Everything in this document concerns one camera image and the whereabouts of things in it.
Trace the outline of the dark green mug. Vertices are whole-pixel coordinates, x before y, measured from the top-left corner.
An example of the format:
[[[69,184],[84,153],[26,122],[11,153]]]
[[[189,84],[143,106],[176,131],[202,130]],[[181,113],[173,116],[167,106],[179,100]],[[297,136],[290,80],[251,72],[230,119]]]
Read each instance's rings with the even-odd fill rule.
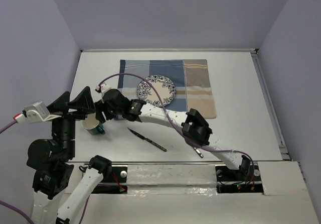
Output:
[[[103,124],[96,119],[95,114],[89,114],[86,119],[82,121],[82,126],[86,129],[91,135],[104,135],[105,130]]]

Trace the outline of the blue floral plate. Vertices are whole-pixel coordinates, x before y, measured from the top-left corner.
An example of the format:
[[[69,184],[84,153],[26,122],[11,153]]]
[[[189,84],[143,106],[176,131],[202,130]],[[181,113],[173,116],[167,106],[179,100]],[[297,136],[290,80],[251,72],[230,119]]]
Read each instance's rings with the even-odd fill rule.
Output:
[[[163,75],[150,75],[145,78],[159,94],[163,105],[170,104],[176,96],[176,86],[174,82]],[[161,107],[160,100],[154,89],[144,80],[137,87],[137,96],[140,100],[145,101],[156,107]]]

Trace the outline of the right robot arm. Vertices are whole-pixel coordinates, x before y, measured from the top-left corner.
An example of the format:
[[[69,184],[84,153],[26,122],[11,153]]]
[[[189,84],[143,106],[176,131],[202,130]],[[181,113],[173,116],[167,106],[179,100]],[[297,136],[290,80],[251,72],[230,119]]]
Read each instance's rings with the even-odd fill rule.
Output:
[[[217,146],[210,146],[210,136],[213,133],[208,122],[196,109],[179,112],[153,106],[143,100],[129,100],[114,88],[96,87],[101,94],[101,100],[95,103],[96,119],[102,123],[116,116],[122,116],[130,122],[151,123],[175,129],[185,142],[200,148],[220,159],[232,176],[237,180],[244,179],[250,171],[252,159],[241,151],[221,150]]]

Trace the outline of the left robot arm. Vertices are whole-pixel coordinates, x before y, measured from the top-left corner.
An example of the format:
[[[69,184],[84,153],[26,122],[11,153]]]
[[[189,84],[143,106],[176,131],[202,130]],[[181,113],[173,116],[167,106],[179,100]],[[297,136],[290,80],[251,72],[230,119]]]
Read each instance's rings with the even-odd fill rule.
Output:
[[[98,183],[110,178],[112,162],[99,155],[93,157],[72,194],[60,204],[74,169],[68,161],[75,157],[76,121],[94,112],[88,86],[74,100],[66,91],[49,106],[40,101],[24,109],[30,124],[51,122],[52,136],[34,140],[28,148],[27,166],[36,171],[32,223],[71,223]]]

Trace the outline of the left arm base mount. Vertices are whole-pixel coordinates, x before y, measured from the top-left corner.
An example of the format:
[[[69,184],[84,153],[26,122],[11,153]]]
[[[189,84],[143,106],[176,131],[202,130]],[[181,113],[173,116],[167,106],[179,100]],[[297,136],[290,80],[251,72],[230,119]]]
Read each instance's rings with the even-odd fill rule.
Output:
[[[107,164],[95,169],[94,166],[79,166],[83,173],[75,191],[84,190],[92,194],[124,194],[127,192],[127,166]]]

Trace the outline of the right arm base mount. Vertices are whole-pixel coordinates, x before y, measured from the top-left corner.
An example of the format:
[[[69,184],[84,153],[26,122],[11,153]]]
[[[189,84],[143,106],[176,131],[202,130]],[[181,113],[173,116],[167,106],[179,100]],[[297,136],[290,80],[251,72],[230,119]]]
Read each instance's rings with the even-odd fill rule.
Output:
[[[263,193],[263,185],[258,165],[250,167],[249,175],[239,174],[224,165],[215,167],[217,179],[217,193]]]

